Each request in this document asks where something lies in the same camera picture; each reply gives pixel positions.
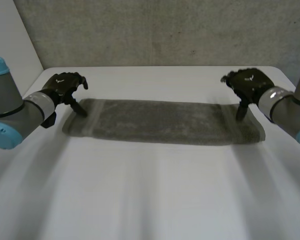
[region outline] folded towel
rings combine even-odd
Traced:
[[[265,140],[265,131],[250,109],[236,121],[237,104],[209,104],[147,100],[83,99],[88,112],[74,112],[62,131],[73,137],[221,146]]]

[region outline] gray wall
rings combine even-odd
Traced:
[[[231,66],[300,76],[300,0],[14,0],[44,68]]]

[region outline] white table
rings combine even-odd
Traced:
[[[237,66],[65,67],[83,98],[232,104],[220,78]],[[294,86],[274,67],[276,85]],[[257,109],[266,140],[193,146],[67,137],[71,112],[0,150],[0,240],[300,240],[300,145]]]

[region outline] logo on robotic hand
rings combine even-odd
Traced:
[[[252,75],[251,77],[245,78],[244,80],[245,80],[245,81],[252,81],[253,79],[254,79],[254,76]]]
[[[64,79],[63,79],[63,80],[58,80],[58,79],[56,79],[55,81],[56,81],[56,83],[58,84],[58,83],[61,83],[61,82],[63,82],[63,81],[64,81]]]

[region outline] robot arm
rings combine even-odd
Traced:
[[[232,88],[241,99],[237,121],[245,117],[249,104],[256,104],[272,123],[300,143],[300,80],[293,93],[275,86],[260,70],[249,68],[232,71],[221,82]]]
[[[70,105],[77,114],[86,117],[86,111],[72,97],[81,84],[88,89],[86,78],[77,72],[55,74],[42,90],[22,99],[9,68],[0,57],[0,148],[13,149],[38,126],[53,126],[59,104]]]

